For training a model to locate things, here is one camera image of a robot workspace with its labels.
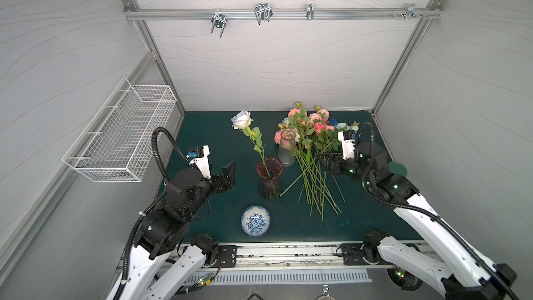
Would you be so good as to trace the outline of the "peach pink peony spray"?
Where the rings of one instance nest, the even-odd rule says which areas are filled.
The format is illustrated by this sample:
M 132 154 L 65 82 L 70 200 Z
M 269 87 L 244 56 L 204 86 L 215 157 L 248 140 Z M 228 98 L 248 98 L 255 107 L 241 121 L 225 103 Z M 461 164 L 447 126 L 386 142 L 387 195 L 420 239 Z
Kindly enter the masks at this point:
M 284 124 L 284 123 L 280 123 L 278 125 L 278 128 L 279 128 L 279 131 L 275 134 L 274 136 L 274 142 L 277 144 L 277 145 L 280 145 L 281 144 L 281 136 L 282 136 L 282 130 L 285 130 L 285 129 L 289 129 L 290 131 L 292 131 L 293 133 L 296 134 L 296 142 L 298 143 L 301 139 L 301 136 L 299 135 L 298 131 L 295 129 L 295 128 L 290 128 L 290 125 L 289 124 Z

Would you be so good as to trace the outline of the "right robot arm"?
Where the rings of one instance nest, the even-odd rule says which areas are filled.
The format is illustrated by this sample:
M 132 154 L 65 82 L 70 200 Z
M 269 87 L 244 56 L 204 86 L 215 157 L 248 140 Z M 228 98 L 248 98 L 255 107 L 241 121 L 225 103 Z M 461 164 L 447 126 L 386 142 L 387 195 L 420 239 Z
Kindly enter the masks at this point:
M 516 272 L 496 264 L 471 246 L 446 222 L 404 175 L 390 170 L 387 152 L 375 142 L 372 123 L 357 128 L 338 126 L 333 139 L 339 153 L 321 153 L 319 161 L 333 176 L 347 175 L 361 183 L 364 193 L 392 209 L 438 255 L 418 251 L 381 230 L 367 235 L 359 252 L 369 265 L 393 265 L 398 280 L 411 275 L 444 299 L 517 299 L 512 285 Z

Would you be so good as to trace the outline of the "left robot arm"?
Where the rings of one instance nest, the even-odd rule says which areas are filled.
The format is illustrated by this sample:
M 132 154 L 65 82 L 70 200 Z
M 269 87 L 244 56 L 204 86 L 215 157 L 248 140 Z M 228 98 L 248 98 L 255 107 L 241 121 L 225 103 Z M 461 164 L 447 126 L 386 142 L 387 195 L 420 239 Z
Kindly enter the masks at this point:
M 191 147 L 182 156 L 187 168 L 170 179 L 159 153 L 160 134 L 167 136 L 174 150 L 179 150 L 167 129 L 158 127 L 153 131 L 151 148 L 165 190 L 140 212 L 126 241 L 122 273 L 109 299 L 173 299 L 190 294 L 211 284 L 218 273 L 209 273 L 187 286 L 190 276 L 204 267 L 224 265 L 218 241 L 206 232 L 196 234 L 184 251 L 179 251 L 179 247 L 209 198 L 234 188 L 236 164 L 230 162 L 222 173 L 211 174 L 209 147 Z

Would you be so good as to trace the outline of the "white rose stem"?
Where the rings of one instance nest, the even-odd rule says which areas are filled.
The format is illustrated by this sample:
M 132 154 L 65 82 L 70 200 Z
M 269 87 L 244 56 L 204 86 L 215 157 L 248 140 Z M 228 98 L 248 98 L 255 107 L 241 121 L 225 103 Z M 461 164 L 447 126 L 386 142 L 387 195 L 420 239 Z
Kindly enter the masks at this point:
M 235 130 L 241 131 L 253 143 L 253 150 L 256 151 L 261 158 L 262 164 L 265 168 L 266 175 L 270 178 L 271 174 L 265 160 L 265 147 L 262 141 L 262 132 L 259 126 L 251 127 L 253 118 L 251 111 L 240 111 L 231 119 L 232 126 Z

